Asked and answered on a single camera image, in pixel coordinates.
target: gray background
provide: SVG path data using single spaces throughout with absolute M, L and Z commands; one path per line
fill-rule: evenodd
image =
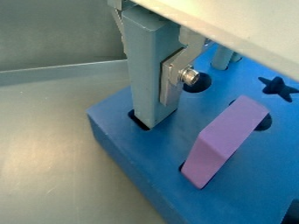
M 107 0 L 0 0 L 0 71 L 125 57 Z
M 126 60 L 0 73 L 0 223 L 165 223 L 86 113 L 129 83 Z

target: silver mounting piece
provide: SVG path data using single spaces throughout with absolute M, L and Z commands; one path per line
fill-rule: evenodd
M 185 26 L 181 29 L 181 42 L 186 47 L 162 64 L 161 103 L 165 106 L 179 100 L 183 83 L 193 86 L 199 79 L 201 74 L 193 68 L 193 61 L 214 44 Z
M 111 8 L 111 14 L 113 17 L 117 21 L 117 27 L 121 31 L 122 34 L 122 42 L 123 42 L 123 46 L 125 46 L 125 53 L 127 54 L 127 42 L 126 42 L 126 32 L 125 32 L 125 24 L 123 24 L 123 20 L 122 20 L 122 11 L 118 10 L 117 8 Z
M 125 8 L 133 3 L 127 0 L 107 0 L 107 4 L 110 7 L 123 11 Z

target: gray wall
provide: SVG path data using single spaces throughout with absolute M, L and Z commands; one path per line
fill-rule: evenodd
M 0 0 L 0 71 L 125 57 L 107 0 Z

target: round hole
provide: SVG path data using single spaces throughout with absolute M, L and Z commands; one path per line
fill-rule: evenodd
M 266 117 L 265 117 L 265 119 L 263 119 L 263 121 L 257 126 L 255 130 L 257 131 L 269 130 L 270 127 L 271 127 L 271 125 L 273 125 L 273 117 L 271 117 L 270 114 L 267 114 Z
M 183 161 L 182 165 L 179 166 L 179 172 L 183 170 L 183 165 L 185 165 L 185 161 Z
M 189 93 L 197 94 L 207 90 L 210 86 L 211 77 L 206 73 L 201 73 L 201 78 L 191 87 L 187 84 L 183 84 L 183 90 Z

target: gray metal bracket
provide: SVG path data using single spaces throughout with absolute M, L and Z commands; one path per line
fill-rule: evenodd
M 186 46 L 163 62 L 161 102 L 165 106 L 181 98 L 183 83 L 193 85 L 199 79 L 199 72 L 193 69 L 193 61 L 213 45 L 211 41 L 195 31 L 182 26 L 181 42 Z
M 125 45 L 125 53 L 127 53 L 127 42 L 126 42 L 126 34 L 125 34 L 125 24 L 122 19 L 122 11 L 134 7 L 137 4 L 127 0 L 107 0 L 107 4 L 111 7 L 111 14 L 117 21 L 117 27 L 122 34 L 122 42 Z
M 219 70 L 226 70 L 229 68 L 230 62 L 241 61 L 242 56 L 239 53 L 230 50 L 226 46 L 219 45 L 218 51 L 215 52 L 211 66 Z

